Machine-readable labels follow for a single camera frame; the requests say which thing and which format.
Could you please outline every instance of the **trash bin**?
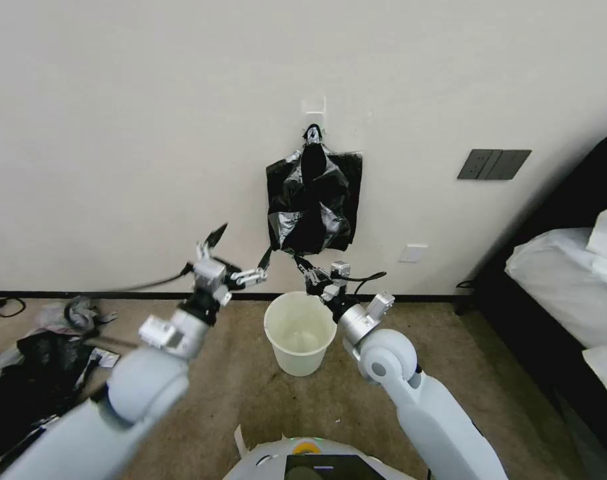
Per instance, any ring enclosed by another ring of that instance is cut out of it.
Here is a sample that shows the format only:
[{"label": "trash bin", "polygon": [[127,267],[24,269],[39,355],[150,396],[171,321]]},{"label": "trash bin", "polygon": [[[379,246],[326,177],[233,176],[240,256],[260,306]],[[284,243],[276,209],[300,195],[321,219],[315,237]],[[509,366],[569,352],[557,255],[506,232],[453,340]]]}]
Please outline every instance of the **trash bin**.
[{"label": "trash bin", "polygon": [[313,373],[337,333],[332,313],[319,297],[289,292],[265,311],[263,329],[283,371],[295,377]]}]

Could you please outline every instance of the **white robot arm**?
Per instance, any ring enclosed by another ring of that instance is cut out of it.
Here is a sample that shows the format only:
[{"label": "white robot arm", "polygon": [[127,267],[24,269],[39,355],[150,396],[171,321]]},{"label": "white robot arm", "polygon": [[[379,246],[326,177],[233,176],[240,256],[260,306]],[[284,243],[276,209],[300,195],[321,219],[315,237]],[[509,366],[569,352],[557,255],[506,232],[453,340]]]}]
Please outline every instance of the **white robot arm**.
[{"label": "white robot arm", "polygon": [[376,329],[394,297],[383,292],[364,309],[346,295],[350,265],[334,262],[331,273],[303,259],[297,266],[306,290],[319,295],[344,334],[344,347],[369,381],[379,383],[397,407],[397,418],[439,480],[502,480],[497,454],[452,394],[418,366],[412,342],[390,329]]}]

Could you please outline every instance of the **baseboard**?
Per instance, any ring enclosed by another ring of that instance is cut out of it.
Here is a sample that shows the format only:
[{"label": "baseboard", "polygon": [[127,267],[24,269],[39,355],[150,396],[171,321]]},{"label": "baseboard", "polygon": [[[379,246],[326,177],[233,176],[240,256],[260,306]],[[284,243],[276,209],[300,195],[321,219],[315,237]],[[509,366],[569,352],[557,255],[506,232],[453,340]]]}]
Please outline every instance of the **baseboard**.
[{"label": "baseboard", "polygon": [[[0,298],[43,298],[43,299],[66,299],[83,295],[98,299],[132,299],[132,300],[183,300],[188,297],[188,292],[65,292],[65,291],[8,291],[0,290]],[[279,297],[281,293],[234,293],[234,300],[260,300],[270,301]],[[402,302],[447,302],[452,303],[467,295],[395,295],[395,300]],[[370,301],[374,295],[359,294],[359,301]]]}]

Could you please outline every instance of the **floor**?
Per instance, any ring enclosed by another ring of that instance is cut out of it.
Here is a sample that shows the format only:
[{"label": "floor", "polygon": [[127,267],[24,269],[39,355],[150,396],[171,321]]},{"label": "floor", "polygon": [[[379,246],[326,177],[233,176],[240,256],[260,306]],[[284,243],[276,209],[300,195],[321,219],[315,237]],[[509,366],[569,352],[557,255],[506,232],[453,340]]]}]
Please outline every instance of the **floor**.
[{"label": "floor", "polygon": [[[49,302],[28,300],[26,312],[0,319],[0,352],[32,328],[34,315]],[[146,317],[169,317],[175,304],[104,301],[106,311],[119,313],[105,334],[137,342]],[[221,479],[238,460],[233,432],[239,424],[250,447],[282,434],[325,437],[425,478],[426,466],[399,428],[390,400],[362,380],[338,339],[310,377],[279,370],[263,334],[266,307],[266,302],[234,301],[220,312],[191,366],[189,393],[144,442],[124,479]],[[509,478],[584,478],[560,416],[481,316],[459,318],[447,303],[400,303],[384,323],[412,340],[426,373],[462,404]],[[92,386],[106,375],[96,373]]]}]

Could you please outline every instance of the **gray light switch panel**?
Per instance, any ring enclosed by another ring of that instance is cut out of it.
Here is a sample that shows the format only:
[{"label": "gray light switch panel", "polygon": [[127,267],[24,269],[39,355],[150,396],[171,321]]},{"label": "gray light switch panel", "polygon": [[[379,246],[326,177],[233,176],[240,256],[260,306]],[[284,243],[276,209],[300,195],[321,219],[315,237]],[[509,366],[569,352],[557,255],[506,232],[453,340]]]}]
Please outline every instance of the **gray light switch panel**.
[{"label": "gray light switch panel", "polygon": [[487,172],[486,180],[510,180],[521,168],[532,150],[503,150]]},{"label": "gray light switch panel", "polygon": [[499,157],[501,157],[503,150],[492,150],[490,156],[488,157],[488,161],[484,165],[484,168],[479,172],[479,176],[477,180],[486,180],[488,178],[488,174],[492,170],[492,167],[495,166]]},{"label": "gray light switch panel", "polygon": [[485,150],[485,149],[475,149],[470,151],[470,155],[468,155],[468,160],[462,167],[462,170],[459,172],[460,180],[475,180],[479,177],[484,165],[492,155],[494,150]]}]

